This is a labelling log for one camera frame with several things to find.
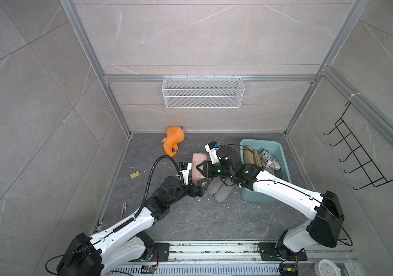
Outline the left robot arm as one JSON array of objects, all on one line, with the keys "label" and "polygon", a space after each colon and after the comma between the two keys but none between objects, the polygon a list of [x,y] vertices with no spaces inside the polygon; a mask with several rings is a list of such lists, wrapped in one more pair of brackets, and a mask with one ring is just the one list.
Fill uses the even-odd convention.
[{"label": "left robot arm", "polygon": [[154,191],[145,195],[138,210],[108,229],[73,238],[67,251],[58,256],[55,276],[105,276],[119,265],[149,259],[155,243],[146,230],[169,214],[171,205],[181,199],[201,197],[212,177],[211,166],[217,157],[196,163],[173,162],[177,175],[167,177]]}]

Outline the teal plastic storage box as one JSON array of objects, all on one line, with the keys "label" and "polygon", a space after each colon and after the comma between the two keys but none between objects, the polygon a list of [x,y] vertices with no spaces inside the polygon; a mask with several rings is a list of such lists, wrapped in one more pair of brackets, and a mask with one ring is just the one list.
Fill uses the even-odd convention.
[{"label": "teal plastic storage box", "polygon": [[[254,140],[254,139],[243,139],[240,142],[243,148],[250,146],[253,150],[259,151],[261,148],[265,148],[269,154],[276,159],[276,161],[281,165],[281,169],[275,172],[275,176],[292,183],[291,175],[288,169],[285,153],[283,147],[277,141],[267,141],[267,140]],[[245,188],[240,189],[241,198],[247,202],[261,203],[261,204],[271,204],[276,202],[276,199],[255,191],[250,191]]]}]

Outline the tan fabric case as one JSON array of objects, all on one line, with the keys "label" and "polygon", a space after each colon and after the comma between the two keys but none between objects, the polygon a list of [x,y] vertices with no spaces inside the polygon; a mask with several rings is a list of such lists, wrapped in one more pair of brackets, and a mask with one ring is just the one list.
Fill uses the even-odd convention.
[{"label": "tan fabric case", "polygon": [[253,151],[253,162],[254,162],[254,165],[262,167],[262,161],[261,161],[260,155],[256,150]]},{"label": "tan fabric case", "polygon": [[252,147],[247,146],[243,149],[243,157],[244,157],[245,164],[255,164],[254,153],[253,153]]}]

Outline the pink case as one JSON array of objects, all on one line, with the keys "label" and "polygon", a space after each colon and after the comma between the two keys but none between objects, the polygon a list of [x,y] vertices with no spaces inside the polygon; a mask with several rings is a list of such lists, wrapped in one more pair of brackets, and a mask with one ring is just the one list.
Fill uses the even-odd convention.
[{"label": "pink case", "polygon": [[205,176],[201,173],[203,171],[203,163],[207,161],[207,155],[202,153],[193,154],[192,158],[192,169],[191,169],[191,181],[192,184],[197,184],[200,179],[204,179]]}]

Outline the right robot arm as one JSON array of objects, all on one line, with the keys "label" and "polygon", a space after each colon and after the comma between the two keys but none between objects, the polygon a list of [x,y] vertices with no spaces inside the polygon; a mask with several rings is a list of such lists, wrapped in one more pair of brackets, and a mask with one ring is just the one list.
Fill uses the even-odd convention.
[{"label": "right robot arm", "polygon": [[205,146],[209,161],[196,166],[203,179],[219,177],[252,192],[268,195],[303,214],[307,220],[285,230],[275,251],[282,259],[298,255],[306,247],[322,245],[335,248],[340,242],[344,214],[338,196],[327,191],[318,193],[284,181],[255,164],[243,163],[236,150],[216,141]]}]

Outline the newspaper print case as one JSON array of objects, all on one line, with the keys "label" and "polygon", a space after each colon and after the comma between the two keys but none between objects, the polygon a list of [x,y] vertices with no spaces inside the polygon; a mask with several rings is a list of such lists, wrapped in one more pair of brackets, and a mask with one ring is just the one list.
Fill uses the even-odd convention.
[{"label": "newspaper print case", "polygon": [[261,149],[259,149],[258,154],[260,156],[263,168],[267,171],[273,173],[275,170],[281,169],[279,162],[270,155],[269,151],[266,148],[262,147]]}]

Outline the grey fabric glasses case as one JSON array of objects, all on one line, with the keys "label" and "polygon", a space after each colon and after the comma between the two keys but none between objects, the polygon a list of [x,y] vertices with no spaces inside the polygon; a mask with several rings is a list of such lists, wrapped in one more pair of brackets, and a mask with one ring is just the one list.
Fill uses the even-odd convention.
[{"label": "grey fabric glasses case", "polygon": [[209,194],[216,194],[222,185],[223,185],[223,182],[222,182],[221,178],[219,178],[219,177],[213,178],[211,180],[209,186],[207,187],[206,191]]}]

